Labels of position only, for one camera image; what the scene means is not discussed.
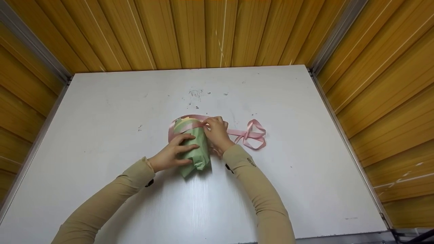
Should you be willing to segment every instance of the wrapped gift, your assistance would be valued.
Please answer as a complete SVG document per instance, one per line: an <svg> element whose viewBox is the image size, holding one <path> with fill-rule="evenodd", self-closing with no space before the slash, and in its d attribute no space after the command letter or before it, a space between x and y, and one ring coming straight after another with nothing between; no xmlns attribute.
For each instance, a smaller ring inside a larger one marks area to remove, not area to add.
<svg viewBox="0 0 434 244"><path fill-rule="evenodd" d="M194 118L183 118L177 119L175 121L174 130L175 134L181 133L190 133L194 135L195 139L184 140L181 145L191 145L198 144L200 147L195 148L189 152L180 154L179 159L191 159L193 163L188 165L183 165L180 167L181 175L185 178L187 177L193 170L203 170L210 163L210 154L208 152L208 143L207 137L204 132L204 128L202 126L197 127L193 126L193 124L200 123L199 120Z"/></svg>

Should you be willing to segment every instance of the beige sleeve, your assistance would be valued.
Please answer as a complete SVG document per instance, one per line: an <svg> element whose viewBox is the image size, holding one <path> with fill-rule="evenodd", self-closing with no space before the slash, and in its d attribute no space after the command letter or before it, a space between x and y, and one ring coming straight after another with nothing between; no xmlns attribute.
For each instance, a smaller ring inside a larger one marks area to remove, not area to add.
<svg viewBox="0 0 434 244"><path fill-rule="evenodd" d="M240 145L234 145L223 154L223 160L241 182L255 207L258 244L295 244L288 212L252 157Z"/></svg>
<svg viewBox="0 0 434 244"><path fill-rule="evenodd" d="M52 244L91 244L101 227L121 205L155 176L143 158L91 196L60 226Z"/></svg>

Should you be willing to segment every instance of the sleeve cuff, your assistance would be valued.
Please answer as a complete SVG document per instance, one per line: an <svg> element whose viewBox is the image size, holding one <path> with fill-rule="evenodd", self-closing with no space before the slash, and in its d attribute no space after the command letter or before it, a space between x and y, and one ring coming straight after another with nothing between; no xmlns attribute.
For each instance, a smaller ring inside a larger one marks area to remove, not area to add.
<svg viewBox="0 0 434 244"><path fill-rule="evenodd" d="M131 182L131 187L139 189L146 185L151 185L155 173L153 168L150 166L148 159L144 157L131 165L120 176L128 178Z"/></svg>
<svg viewBox="0 0 434 244"><path fill-rule="evenodd" d="M253 162L252 156L240 145L233 145L223 154L223 160L234 169L240 162Z"/></svg>

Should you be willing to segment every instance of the pink ribbon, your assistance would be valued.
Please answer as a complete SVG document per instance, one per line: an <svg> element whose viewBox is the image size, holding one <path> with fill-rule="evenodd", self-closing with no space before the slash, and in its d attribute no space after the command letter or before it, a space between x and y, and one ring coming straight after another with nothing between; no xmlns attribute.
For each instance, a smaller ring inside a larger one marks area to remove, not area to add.
<svg viewBox="0 0 434 244"><path fill-rule="evenodd" d="M178 119L184 119L186 117L189 118L193 118L193 119L197 119L199 121L190 123L188 125L186 125L185 127L183 127L180 130L180 133L175 134L174 133L174 128L175 128L175 122ZM206 120L207 118L209 118L209 116L204 116L204 115L197 115L197 114L190 114L190 115L184 115L182 117L179 117L178 119L172 121L172 123L170 124L169 127L169 142L177 135L182 134L184 132L186 132L189 129L193 129L193 128L198 128L198 127L203 127L204 124L202 123L202 121ZM258 130L260 130L261 132L253 132L253 126L256 126L256 128L258 128ZM259 150L263 147L266 146L266 142L264 139L264 135L266 134L266 130L264 129L264 127L262 127L262 125L256 120L256 119L252 119L248 122L247 124L247 130L246 131L241 131L241 130L234 130L234 129L228 129L227 133L229 135L237 135L237 138L235 139L235 143L238 143L240 141L240 139L243 139L243 144L253 150ZM259 142L262 142L262 144L255 148L252 145L250 145L250 143L247 141L247 138L252 138L254 140L257 140Z"/></svg>

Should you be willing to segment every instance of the wood paneling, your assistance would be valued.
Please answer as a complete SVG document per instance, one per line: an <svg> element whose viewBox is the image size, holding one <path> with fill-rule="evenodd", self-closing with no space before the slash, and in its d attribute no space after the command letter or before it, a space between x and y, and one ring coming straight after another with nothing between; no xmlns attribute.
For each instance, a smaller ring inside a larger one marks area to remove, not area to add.
<svg viewBox="0 0 434 244"><path fill-rule="evenodd" d="M0 170L7 171L12 174L17 174L21 168L21 164L11 161L0 156Z"/></svg>
<svg viewBox="0 0 434 244"><path fill-rule="evenodd" d="M104 71L104 65L96 56L62 2L60 0L36 0L36 2L83 61L87 69L91 72Z"/></svg>
<svg viewBox="0 0 434 244"><path fill-rule="evenodd" d="M133 0L99 1L133 70L156 69L148 39Z"/></svg>
<svg viewBox="0 0 434 244"><path fill-rule="evenodd" d="M434 138L434 85L350 139L363 167Z"/></svg>
<svg viewBox="0 0 434 244"><path fill-rule="evenodd" d="M31 144L0 127L0 156L22 164Z"/></svg>
<svg viewBox="0 0 434 244"><path fill-rule="evenodd" d="M0 86L0 126L33 142L45 118Z"/></svg>
<svg viewBox="0 0 434 244"><path fill-rule="evenodd" d="M292 65L317 18L324 0L304 0L279 65Z"/></svg>
<svg viewBox="0 0 434 244"><path fill-rule="evenodd" d="M433 1L369 1L318 74L395 228L434 214L433 26Z"/></svg>
<svg viewBox="0 0 434 244"><path fill-rule="evenodd" d="M327 93L339 113L434 25L434 2L405 1Z"/></svg>
<svg viewBox="0 0 434 244"><path fill-rule="evenodd" d="M17 173L31 144L0 127L0 170Z"/></svg>
<svg viewBox="0 0 434 244"><path fill-rule="evenodd" d="M434 194L434 174L421 178L392 182L375 189L381 202Z"/></svg>
<svg viewBox="0 0 434 244"><path fill-rule="evenodd" d="M2 201L6 196L6 193L9 190L14 178L15 174L0 170L0 201Z"/></svg>
<svg viewBox="0 0 434 244"><path fill-rule="evenodd" d="M279 64L302 3L302 0L271 1L256 66Z"/></svg>
<svg viewBox="0 0 434 244"><path fill-rule="evenodd" d="M108 71L131 70L97 0L62 2Z"/></svg>
<svg viewBox="0 0 434 244"><path fill-rule="evenodd" d="M35 14L40 14L39 10L36 9ZM0 34L1 202L63 83L3 23L0 23Z"/></svg>
<svg viewBox="0 0 434 244"><path fill-rule="evenodd" d="M34 0L6 2L38 36L55 57L72 73L88 69Z"/></svg>
<svg viewBox="0 0 434 244"><path fill-rule="evenodd" d="M169 0L135 1L158 69L181 69Z"/></svg>
<svg viewBox="0 0 434 244"><path fill-rule="evenodd" d="M204 0L171 0L171 9L182 68L206 68Z"/></svg>
<svg viewBox="0 0 434 244"><path fill-rule="evenodd" d="M434 195L384 204L394 228L434 228Z"/></svg>
<svg viewBox="0 0 434 244"><path fill-rule="evenodd" d="M76 66L86 65L70 69L73 73L295 61L310 66L349 2L8 1L62 63L79 59Z"/></svg>
<svg viewBox="0 0 434 244"><path fill-rule="evenodd" d="M434 173L434 140L365 168L373 187Z"/></svg>
<svg viewBox="0 0 434 244"><path fill-rule="evenodd" d="M239 0L232 66L254 66L271 0Z"/></svg>
<svg viewBox="0 0 434 244"><path fill-rule="evenodd" d="M315 24L306 38L294 64L312 66L316 55L333 31L349 0L325 0Z"/></svg>
<svg viewBox="0 0 434 244"><path fill-rule="evenodd" d="M433 82L434 28L341 110L342 128L351 138Z"/></svg>
<svg viewBox="0 0 434 244"><path fill-rule="evenodd" d="M368 1L318 75L327 93L404 0Z"/></svg>
<svg viewBox="0 0 434 244"><path fill-rule="evenodd" d="M0 85L47 116L56 101L56 94L1 46L0 63Z"/></svg>
<svg viewBox="0 0 434 244"><path fill-rule="evenodd" d="M63 84L27 49L4 25L0 23L0 45L30 70L39 80L59 95Z"/></svg>
<svg viewBox="0 0 434 244"><path fill-rule="evenodd" d="M230 67L238 0L205 0L207 67Z"/></svg>

